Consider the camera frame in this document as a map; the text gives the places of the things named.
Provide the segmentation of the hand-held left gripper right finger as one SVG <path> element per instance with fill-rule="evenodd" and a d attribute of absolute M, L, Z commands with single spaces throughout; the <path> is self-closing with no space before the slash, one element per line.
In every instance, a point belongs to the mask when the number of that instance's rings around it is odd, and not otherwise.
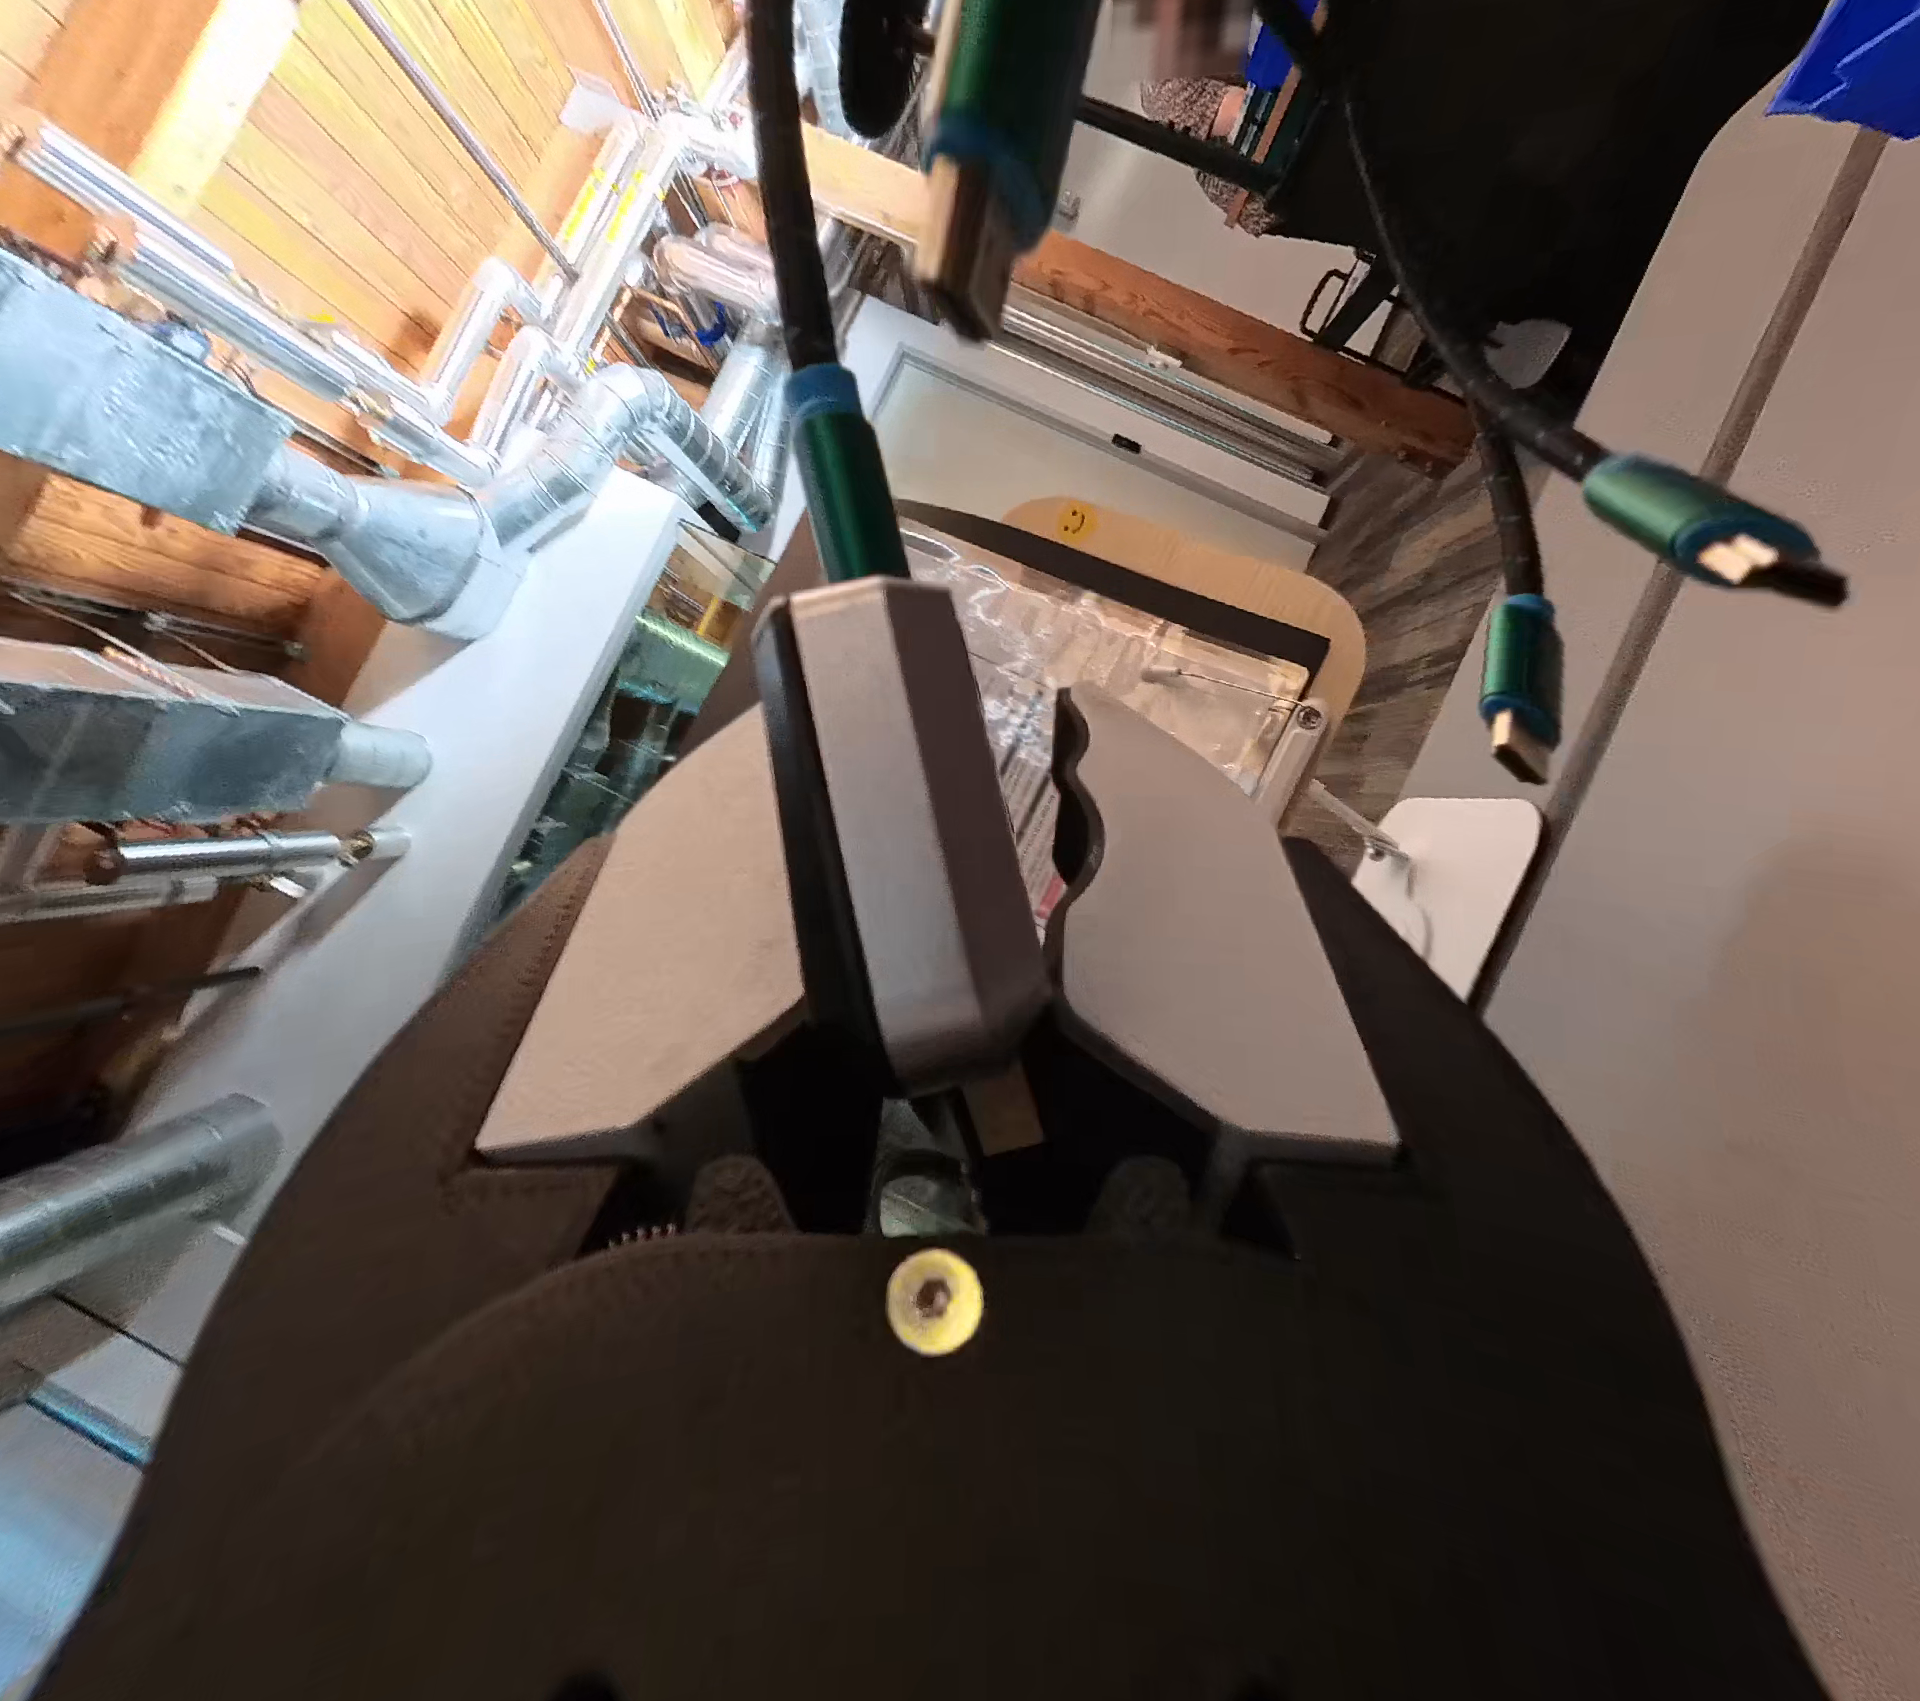
<path fill-rule="evenodd" d="M 1220 1237 L 1403 1204 L 1403 1133 L 1275 825 L 1094 689 L 1058 696 L 1053 776 L 1038 1218 L 1091 1227 L 1131 1170 Z"/>

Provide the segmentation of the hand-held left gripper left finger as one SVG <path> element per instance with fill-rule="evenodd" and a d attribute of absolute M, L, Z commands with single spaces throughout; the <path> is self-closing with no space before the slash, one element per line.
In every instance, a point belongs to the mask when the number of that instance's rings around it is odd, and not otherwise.
<path fill-rule="evenodd" d="M 751 707 L 614 831 L 476 1153 L 641 1162 L 674 1100 L 766 1053 L 803 1010 L 771 739 Z"/>

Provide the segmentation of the dark grey adapter hub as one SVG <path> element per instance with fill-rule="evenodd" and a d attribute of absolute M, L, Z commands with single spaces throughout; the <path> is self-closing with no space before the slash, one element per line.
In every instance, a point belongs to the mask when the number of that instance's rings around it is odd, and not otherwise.
<path fill-rule="evenodd" d="M 886 1100 L 1006 1073 L 1053 982 L 950 593 L 791 593 L 752 649 L 808 1020 Z"/>

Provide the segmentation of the blue storage bin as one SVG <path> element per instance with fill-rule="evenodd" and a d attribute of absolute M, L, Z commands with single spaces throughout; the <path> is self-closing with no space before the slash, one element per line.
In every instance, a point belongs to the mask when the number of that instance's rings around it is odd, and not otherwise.
<path fill-rule="evenodd" d="M 1919 138 L 1919 0 L 1832 0 L 1770 114 Z"/>

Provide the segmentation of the clear plastic case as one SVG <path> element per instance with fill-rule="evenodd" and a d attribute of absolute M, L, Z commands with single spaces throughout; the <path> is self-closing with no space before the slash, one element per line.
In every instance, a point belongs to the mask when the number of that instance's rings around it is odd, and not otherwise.
<path fill-rule="evenodd" d="M 1076 687 L 1164 729 L 1272 820 L 1293 802 L 1315 753 L 1310 665 L 1236 650 L 948 529 L 909 525 L 905 542 L 915 576 L 953 595 L 1020 843 L 1051 841 L 1057 701 Z"/>

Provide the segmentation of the black round fan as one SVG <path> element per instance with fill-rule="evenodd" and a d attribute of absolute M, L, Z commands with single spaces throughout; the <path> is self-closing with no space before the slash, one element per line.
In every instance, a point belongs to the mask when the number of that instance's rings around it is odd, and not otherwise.
<path fill-rule="evenodd" d="M 836 81 L 847 129 L 874 142 L 901 125 L 931 57 L 932 0 L 842 0 Z"/>

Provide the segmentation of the silver round duct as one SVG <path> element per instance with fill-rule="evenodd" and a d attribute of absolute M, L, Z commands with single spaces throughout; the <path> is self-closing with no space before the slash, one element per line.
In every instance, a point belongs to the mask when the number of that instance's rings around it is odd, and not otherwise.
<path fill-rule="evenodd" d="M 659 372 L 612 364 L 568 393 L 554 431 L 476 490 L 339 475 L 284 445 L 244 527 L 318 554 L 387 621 L 452 641 L 498 624 L 533 556 L 587 518 L 625 462 L 664 460 L 758 532 L 776 488 Z"/>
<path fill-rule="evenodd" d="M 273 1111 L 226 1097 L 2 1186 L 2 1311 L 225 1221 L 282 1153 Z"/>

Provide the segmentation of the silver rectangular duct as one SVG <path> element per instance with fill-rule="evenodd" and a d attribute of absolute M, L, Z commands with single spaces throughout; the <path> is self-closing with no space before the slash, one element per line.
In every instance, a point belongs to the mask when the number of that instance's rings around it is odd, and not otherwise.
<path fill-rule="evenodd" d="M 212 825 L 294 814 L 329 785 L 410 791 L 424 737 L 287 681 L 6 637 L 5 825 Z"/>
<path fill-rule="evenodd" d="M 5 453 L 236 535 L 290 435 L 238 382 L 5 252 Z"/>

